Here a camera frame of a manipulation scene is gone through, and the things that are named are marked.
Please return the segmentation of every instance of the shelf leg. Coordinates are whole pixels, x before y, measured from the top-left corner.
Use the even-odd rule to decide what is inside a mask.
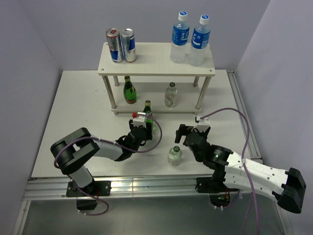
[[[200,109],[202,106],[202,101],[205,96],[206,89],[209,86],[210,80],[211,80],[211,77],[205,77],[204,79],[204,83],[203,83],[203,86],[199,95],[199,99],[197,101],[196,109]]]
[[[109,100],[110,100],[110,103],[111,103],[111,107],[112,107],[112,109],[116,109],[117,106],[116,106],[116,103],[115,103],[115,100],[114,100],[114,96],[113,96],[113,92],[112,92],[112,89],[111,89],[109,78],[108,78],[108,76],[102,76],[102,79],[104,81],[104,85],[106,85],[106,88],[107,88],[107,92],[108,92]]]
[[[199,78],[200,77],[195,77],[194,84],[193,84],[194,87],[198,86]]]
[[[115,85],[116,87],[118,87],[118,86],[119,86],[118,77],[117,77],[117,76],[113,76],[113,79],[114,79],[114,85]]]

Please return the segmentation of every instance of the white bottle cap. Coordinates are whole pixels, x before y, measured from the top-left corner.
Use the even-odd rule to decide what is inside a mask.
[[[186,11],[180,11],[178,15],[178,20],[179,21],[186,21],[187,20],[187,12]]]
[[[210,17],[208,15],[202,15],[200,17],[200,24],[206,25],[209,23]]]

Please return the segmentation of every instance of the shelf top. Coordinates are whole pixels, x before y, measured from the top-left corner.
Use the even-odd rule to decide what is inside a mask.
[[[185,60],[176,64],[170,60],[171,43],[136,43],[137,59],[115,63],[111,59],[108,43],[103,44],[99,75],[129,76],[214,76],[215,68],[210,45],[205,51],[204,63],[193,67],[188,63],[190,43],[186,46]]]

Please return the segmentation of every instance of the soda can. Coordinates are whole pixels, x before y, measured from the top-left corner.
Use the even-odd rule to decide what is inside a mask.
[[[131,28],[125,28],[121,32],[124,58],[127,62],[136,60],[135,35]]]
[[[124,60],[123,49],[119,32],[116,28],[109,28],[106,31],[111,58],[114,62],[120,63]]]

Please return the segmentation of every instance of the water bottle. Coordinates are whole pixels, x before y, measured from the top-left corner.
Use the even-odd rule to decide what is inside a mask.
[[[180,164],[182,158],[182,151],[178,146],[170,149],[167,155],[167,162],[169,165],[177,166]]]
[[[192,66],[200,66],[203,64],[203,58],[205,55],[206,46],[210,37],[209,16],[202,15],[200,17],[200,23],[194,29],[192,34],[189,63]]]
[[[165,91],[164,103],[167,107],[174,108],[177,100],[177,89],[175,82],[171,82],[170,86]]]
[[[178,21],[174,24],[172,34],[171,61],[181,63],[185,59],[185,47],[189,35],[189,24],[187,23],[187,12],[181,11]]]

